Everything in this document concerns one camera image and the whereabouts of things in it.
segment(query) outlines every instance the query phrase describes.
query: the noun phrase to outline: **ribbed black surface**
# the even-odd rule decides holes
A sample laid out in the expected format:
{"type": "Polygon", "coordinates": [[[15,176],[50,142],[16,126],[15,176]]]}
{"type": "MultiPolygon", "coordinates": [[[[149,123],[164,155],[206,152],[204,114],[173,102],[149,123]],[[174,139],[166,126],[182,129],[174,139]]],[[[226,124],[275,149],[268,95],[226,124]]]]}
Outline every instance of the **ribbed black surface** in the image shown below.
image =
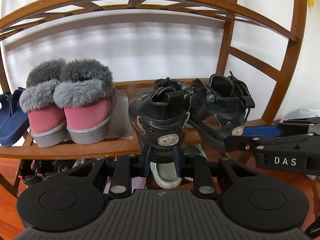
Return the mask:
{"type": "Polygon", "coordinates": [[[299,229],[265,234],[229,220],[214,201],[190,190],[137,190],[127,199],[112,200],[102,216],[83,228],[45,233],[28,228],[16,240],[298,240],[309,239],[299,229]]]}

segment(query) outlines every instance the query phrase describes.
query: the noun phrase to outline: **black leather boot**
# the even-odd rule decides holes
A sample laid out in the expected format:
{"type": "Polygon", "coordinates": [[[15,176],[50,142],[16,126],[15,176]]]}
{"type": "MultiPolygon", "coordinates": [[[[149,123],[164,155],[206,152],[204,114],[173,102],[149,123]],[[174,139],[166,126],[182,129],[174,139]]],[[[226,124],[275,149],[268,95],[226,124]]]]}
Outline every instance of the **black leather boot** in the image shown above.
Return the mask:
{"type": "Polygon", "coordinates": [[[229,77],[213,74],[208,84],[198,78],[193,80],[191,89],[188,123],[212,149],[225,152],[224,139],[242,135],[250,109],[255,107],[247,85],[232,73],[229,77]]]}
{"type": "Polygon", "coordinates": [[[189,119],[192,91],[170,78],[158,79],[153,92],[137,96],[129,104],[129,119],[139,146],[152,146],[151,161],[173,162],[173,146],[185,151],[184,128],[189,119]]]}

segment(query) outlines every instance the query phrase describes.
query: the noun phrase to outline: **red-brown floor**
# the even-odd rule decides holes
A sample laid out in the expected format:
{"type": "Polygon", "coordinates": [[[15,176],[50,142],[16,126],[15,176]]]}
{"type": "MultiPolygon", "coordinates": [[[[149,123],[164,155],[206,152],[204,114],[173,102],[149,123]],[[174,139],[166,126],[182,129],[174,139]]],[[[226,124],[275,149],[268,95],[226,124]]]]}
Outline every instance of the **red-brown floor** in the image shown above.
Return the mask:
{"type": "MultiPolygon", "coordinates": [[[[205,149],[209,161],[217,161],[220,155],[212,150],[210,150],[205,145],[205,149]]],[[[231,153],[231,156],[236,158],[238,153],[231,153]]],[[[3,159],[0,158],[0,173],[5,176],[10,182],[13,181],[13,177],[16,171],[18,160],[14,159],[3,159]]],[[[248,166],[254,167],[254,158],[252,157],[247,163],[248,166]]],[[[303,175],[290,174],[277,171],[265,171],[275,178],[278,178],[284,182],[287,182],[305,193],[307,196],[310,208],[307,218],[302,226],[302,230],[305,230],[309,224],[311,224],[315,217],[313,214],[313,192],[312,192],[312,181],[303,175]]],[[[24,190],[25,186],[20,183],[19,190],[24,190]]],[[[0,186],[0,237],[4,240],[11,240],[17,236],[23,230],[23,225],[16,212],[16,199],[10,195],[3,187],[0,186]]]]}

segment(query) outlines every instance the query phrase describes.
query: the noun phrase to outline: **shoe rack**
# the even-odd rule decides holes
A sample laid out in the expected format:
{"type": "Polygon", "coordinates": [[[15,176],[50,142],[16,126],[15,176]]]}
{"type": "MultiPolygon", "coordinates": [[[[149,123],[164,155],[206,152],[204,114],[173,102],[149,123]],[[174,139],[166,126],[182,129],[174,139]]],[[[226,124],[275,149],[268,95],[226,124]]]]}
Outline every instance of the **shoe rack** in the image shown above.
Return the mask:
{"type": "MultiPolygon", "coordinates": [[[[0,19],[0,41],[45,22],[94,11],[123,9],[167,10],[202,15],[222,20],[225,22],[225,25],[216,73],[221,75],[224,74],[228,55],[232,55],[275,80],[276,85],[262,119],[255,120],[254,124],[270,124],[274,120],[289,87],[299,57],[306,22],[307,0],[294,0],[290,31],[267,17],[237,4],[237,0],[168,0],[172,1],[172,4],[166,6],[148,4],[147,0],[129,0],[127,4],[106,6],[99,6],[94,3],[94,1],[98,0],[38,0],[28,4],[0,19]],[[48,12],[54,8],[61,8],[67,5],[76,5],[81,7],[81,9],[68,12],[48,12]],[[210,10],[197,9],[199,7],[207,7],[210,10]],[[19,24],[22,20],[33,18],[40,19],[29,23],[19,24]],[[233,28],[236,21],[267,28],[288,39],[288,46],[281,70],[277,70],[266,62],[231,46],[233,28]]],[[[191,84],[191,79],[183,79],[182,81],[191,84]]],[[[3,91],[10,90],[2,60],[0,61],[0,84],[3,91]]],[[[118,90],[127,90],[128,100],[130,101],[136,95],[136,88],[152,87],[153,80],[118,82],[115,83],[115,85],[118,90]]],[[[133,133],[133,139],[108,139],[92,145],[66,143],[49,148],[39,148],[36,144],[33,144],[33,138],[30,133],[25,134],[24,137],[26,140],[21,147],[0,147],[0,157],[19,159],[76,159],[139,153],[139,146],[135,133],[133,133]]],[[[200,142],[201,139],[195,130],[186,130],[187,145],[200,142]]],[[[246,162],[249,156],[249,153],[242,155],[242,162],[246,162]]]]}

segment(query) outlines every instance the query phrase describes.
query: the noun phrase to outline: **crosshair logo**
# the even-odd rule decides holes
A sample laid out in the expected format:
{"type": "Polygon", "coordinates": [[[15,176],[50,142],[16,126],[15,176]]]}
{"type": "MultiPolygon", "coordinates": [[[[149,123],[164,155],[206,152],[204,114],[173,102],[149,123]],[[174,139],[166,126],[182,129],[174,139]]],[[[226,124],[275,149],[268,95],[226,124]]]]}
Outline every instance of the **crosshair logo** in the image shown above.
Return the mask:
{"type": "Polygon", "coordinates": [[[165,193],[164,191],[160,191],[160,192],[158,192],[158,195],[163,197],[164,195],[167,195],[167,193],[165,193]]]}

